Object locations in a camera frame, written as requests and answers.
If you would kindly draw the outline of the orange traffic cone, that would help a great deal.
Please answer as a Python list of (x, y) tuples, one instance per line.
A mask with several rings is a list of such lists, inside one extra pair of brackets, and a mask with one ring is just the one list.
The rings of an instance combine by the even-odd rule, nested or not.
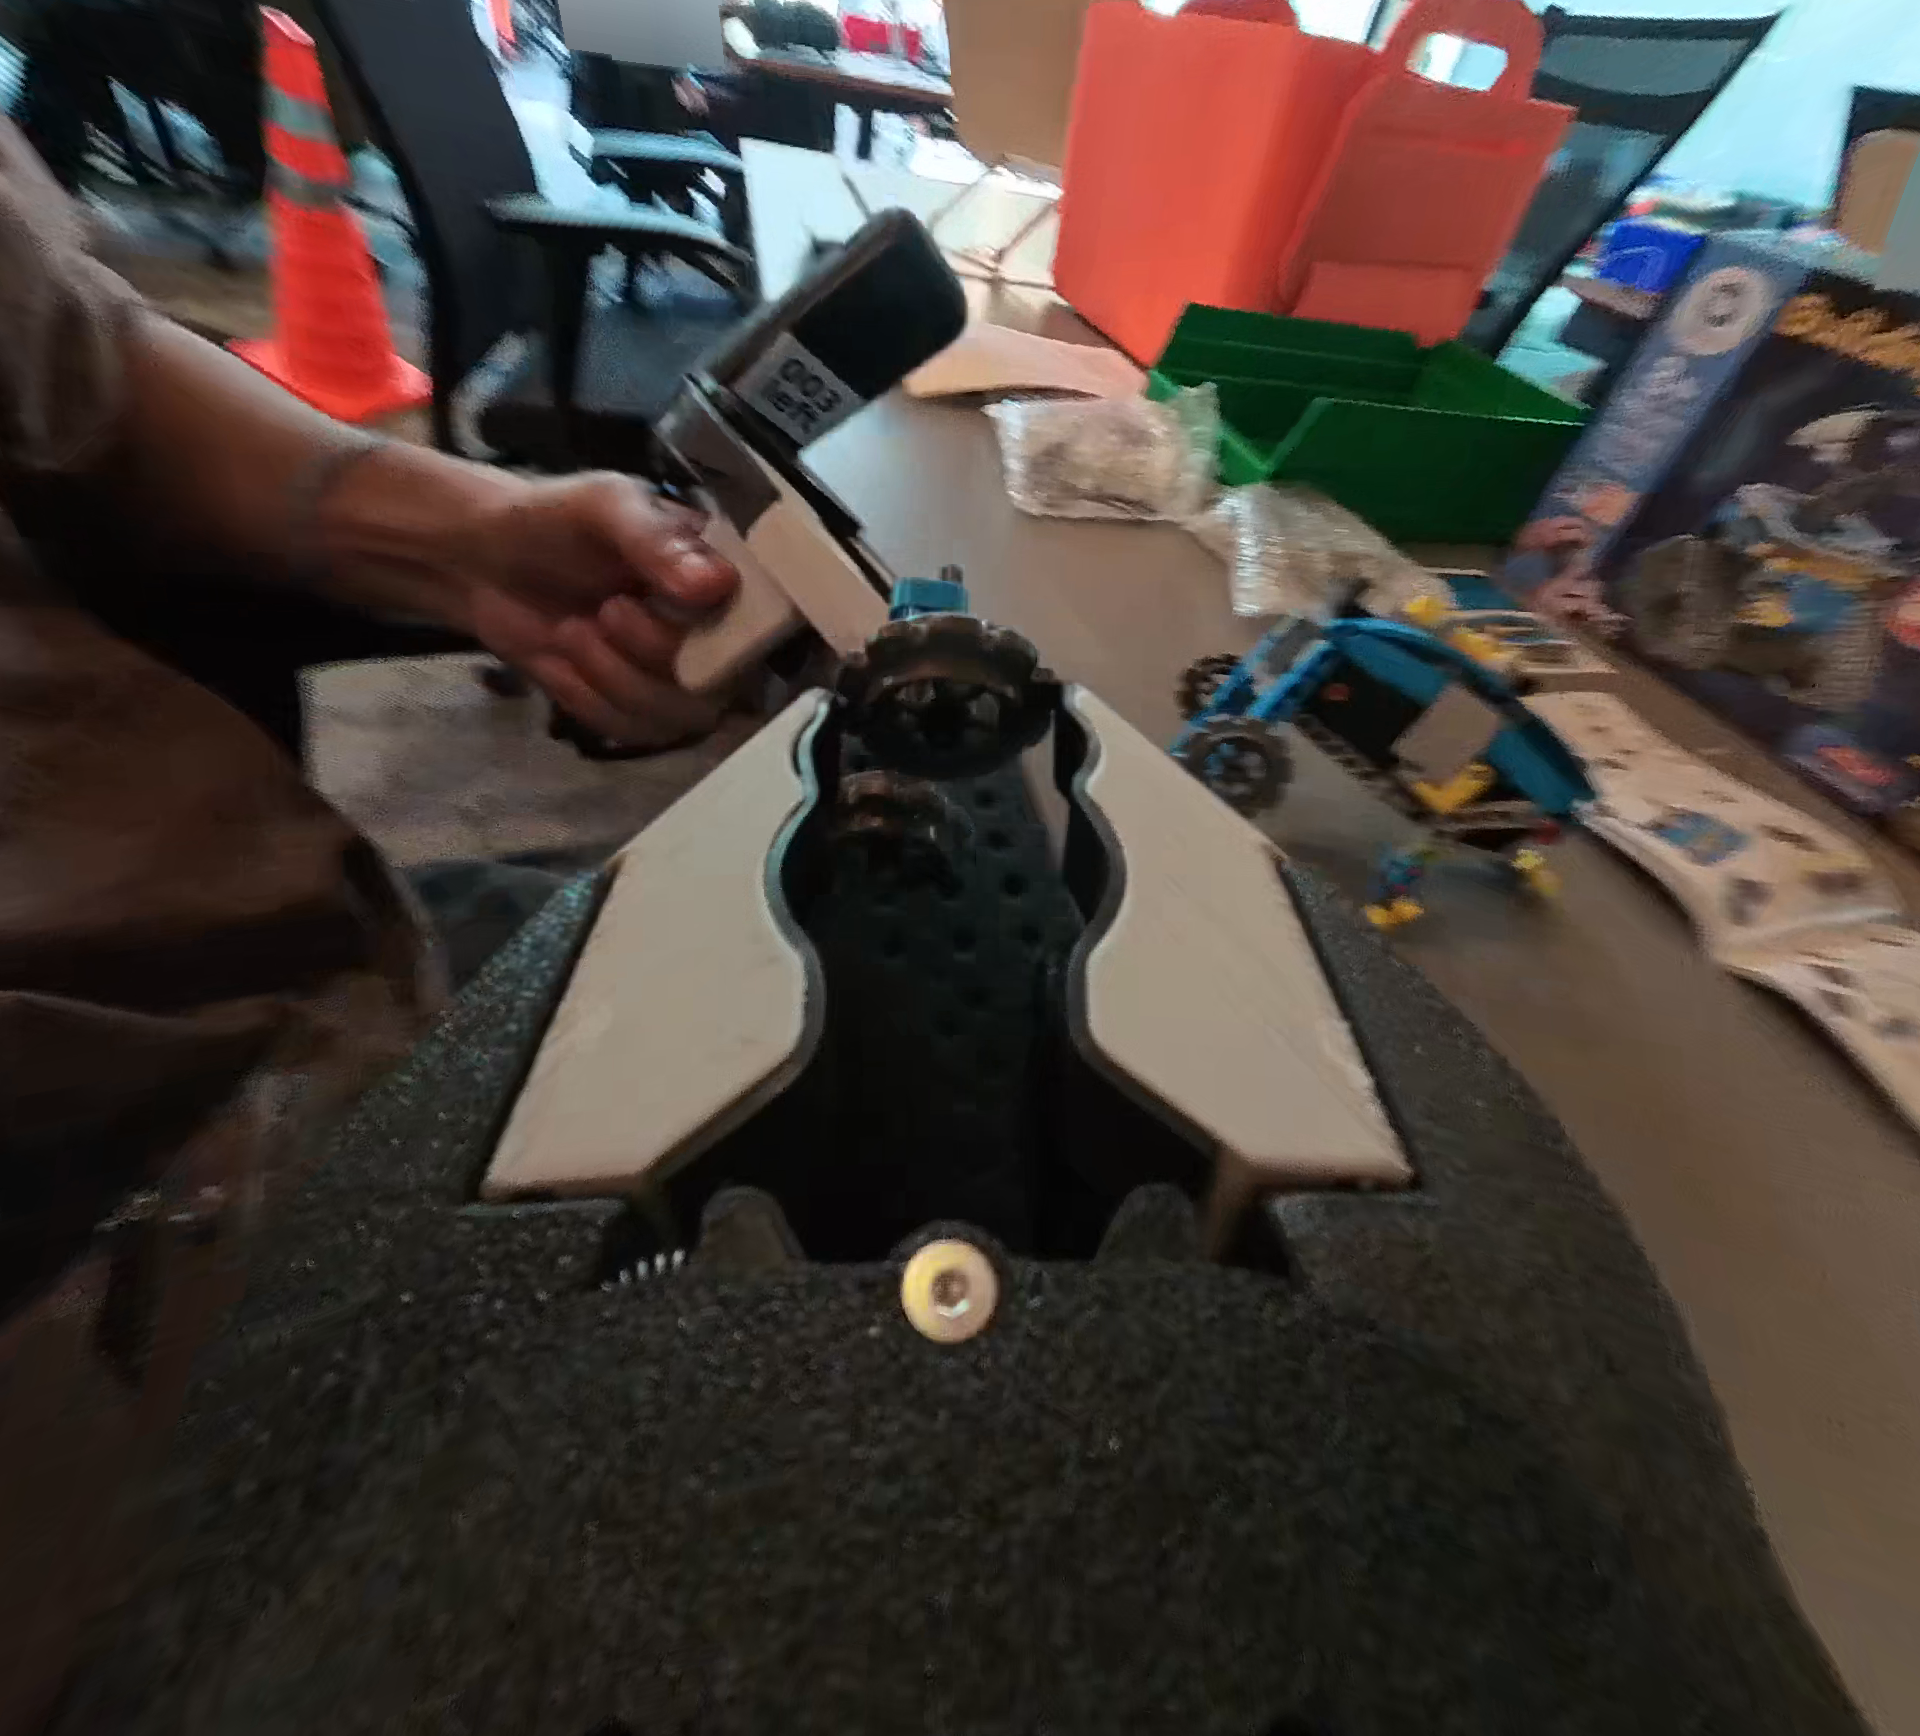
[(262, 180), (272, 329), (232, 351), (301, 403), (366, 428), (428, 405), (428, 375), (397, 354), (319, 50), (295, 20), (258, 10)]

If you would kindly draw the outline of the clear bubble wrap bag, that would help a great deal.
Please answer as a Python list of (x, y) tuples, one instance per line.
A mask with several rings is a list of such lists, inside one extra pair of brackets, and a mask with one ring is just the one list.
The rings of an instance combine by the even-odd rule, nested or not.
[(1215, 495), (1220, 407), (1211, 384), (1167, 398), (989, 403), (1009, 504), (1036, 519), (1186, 524)]

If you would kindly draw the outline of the person's left forearm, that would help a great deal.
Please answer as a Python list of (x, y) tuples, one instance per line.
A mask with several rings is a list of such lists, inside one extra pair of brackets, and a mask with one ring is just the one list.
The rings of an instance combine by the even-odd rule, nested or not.
[(147, 303), (9, 118), (1, 151), (3, 493), (91, 495), (217, 572), (478, 644), (463, 537), (492, 479), (297, 401)]

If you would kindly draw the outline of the small yellow blue brick piece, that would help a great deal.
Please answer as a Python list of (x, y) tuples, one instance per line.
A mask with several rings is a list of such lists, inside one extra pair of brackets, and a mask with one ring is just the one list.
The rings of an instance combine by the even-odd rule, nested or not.
[(1425, 914), (1424, 889), (1428, 868), (1438, 857), (1438, 844), (1429, 838), (1409, 838), (1390, 844), (1373, 862), (1361, 914), (1375, 930), (1399, 930)]

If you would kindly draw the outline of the white instruction booklet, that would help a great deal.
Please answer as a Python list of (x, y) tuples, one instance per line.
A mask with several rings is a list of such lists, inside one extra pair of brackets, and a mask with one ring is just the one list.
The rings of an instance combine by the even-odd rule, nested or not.
[(1726, 974), (1792, 1004), (1917, 1123), (1917, 927), (1861, 845), (1648, 725), (1607, 692), (1525, 700), (1584, 763), (1579, 823)]

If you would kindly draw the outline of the person's left hand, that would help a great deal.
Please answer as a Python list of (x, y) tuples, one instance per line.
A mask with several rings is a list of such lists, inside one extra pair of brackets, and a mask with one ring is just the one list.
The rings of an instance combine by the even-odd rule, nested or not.
[(689, 692), (683, 644), (740, 589), (704, 519), (617, 473), (482, 472), (456, 585), (471, 633), (614, 759), (708, 738), (726, 695)]

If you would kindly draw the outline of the dark mesh-back chair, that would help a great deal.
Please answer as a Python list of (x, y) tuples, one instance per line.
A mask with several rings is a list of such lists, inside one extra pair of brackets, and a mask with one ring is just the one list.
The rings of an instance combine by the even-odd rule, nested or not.
[(1495, 358), (1579, 250), (1620, 216), (1762, 48), (1780, 13), (1737, 20), (1621, 17), (1547, 6), (1533, 95), (1572, 120), (1459, 342)]

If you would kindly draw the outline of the blue beam with grey wheels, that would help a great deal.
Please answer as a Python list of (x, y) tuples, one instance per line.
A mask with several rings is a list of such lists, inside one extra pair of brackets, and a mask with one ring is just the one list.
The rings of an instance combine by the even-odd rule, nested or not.
[(961, 566), (893, 580), (885, 619), (828, 686), (862, 754), (835, 781), (832, 836), (873, 876), (949, 879), (972, 831), (947, 787), (1016, 763), (1063, 686), (1018, 630), (972, 612)]

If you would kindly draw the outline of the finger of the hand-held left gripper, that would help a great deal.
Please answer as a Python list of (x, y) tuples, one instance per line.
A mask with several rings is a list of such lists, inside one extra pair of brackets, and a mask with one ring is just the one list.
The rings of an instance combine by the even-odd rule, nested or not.
[(701, 537), (734, 572), (731, 595), (694, 621), (674, 656), (674, 680), (692, 695), (719, 695), (792, 645), (824, 645), (830, 656), (858, 651), (889, 617), (889, 592), (877, 585), (812, 504), (783, 482), (745, 524), (734, 524), (721, 499), (697, 491)]

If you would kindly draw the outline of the blue toy robot body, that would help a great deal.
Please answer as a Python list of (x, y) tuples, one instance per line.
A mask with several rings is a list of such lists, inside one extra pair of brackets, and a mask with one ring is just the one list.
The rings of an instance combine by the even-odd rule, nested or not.
[(1242, 815), (1273, 810), (1299, 746), (1416, 836), (1501, 860), (1598, 799), (1584, 757), (1515, 680), (1428, 625), (1364, 612), (1272, 621), (1242, 653), (1187, 663), (1171, 757)]

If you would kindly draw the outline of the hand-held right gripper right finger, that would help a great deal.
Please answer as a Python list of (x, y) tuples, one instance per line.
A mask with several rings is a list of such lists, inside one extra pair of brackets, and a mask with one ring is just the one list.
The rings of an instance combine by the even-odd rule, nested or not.
[(1215, 1189), (1404, 1189), (1414, 1161), (1280, 852), (1096, 692), (1065, 684), (1058, 787), (1082, 916), (1067, 1025)]

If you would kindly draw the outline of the small blue crate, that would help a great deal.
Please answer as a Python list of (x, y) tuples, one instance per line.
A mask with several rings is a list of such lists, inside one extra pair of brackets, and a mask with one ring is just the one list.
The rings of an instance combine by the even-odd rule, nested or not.
[(1591, 277), (1618, 289), (1662, 297), (1680, 284), (1710, 230), (1665, 214), (1626, 211), (1595, 233)]

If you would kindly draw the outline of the green plastic bin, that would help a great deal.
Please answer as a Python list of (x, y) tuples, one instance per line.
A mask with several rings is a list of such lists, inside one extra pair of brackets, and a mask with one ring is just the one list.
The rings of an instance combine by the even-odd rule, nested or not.
[(1307, 489), (1399, 547), (1504, 547), (1587, 411), (1459, 342), (1189, 303), (1150, 399), (1208, 387), (1214, 482)]

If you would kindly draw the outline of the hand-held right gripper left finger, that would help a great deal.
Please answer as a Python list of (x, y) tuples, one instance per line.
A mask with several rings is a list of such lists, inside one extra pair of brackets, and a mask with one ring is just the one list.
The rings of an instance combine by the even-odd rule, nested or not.
[(480, 1196), (655, 1189), (803, 1071), (825, 990), (781, 871), (828, 715), (798, 693), (617, 850)]

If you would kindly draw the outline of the orange tote bag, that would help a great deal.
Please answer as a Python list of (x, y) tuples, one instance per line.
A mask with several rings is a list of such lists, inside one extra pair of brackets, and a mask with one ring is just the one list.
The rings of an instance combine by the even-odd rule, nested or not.
[(1189, 306), (1459, 338), (1572, 126), (1520, 0), (1412, 0), (1380, 45), (1286, 0), (1084, 16), (1052, 284), (1142, 363)]

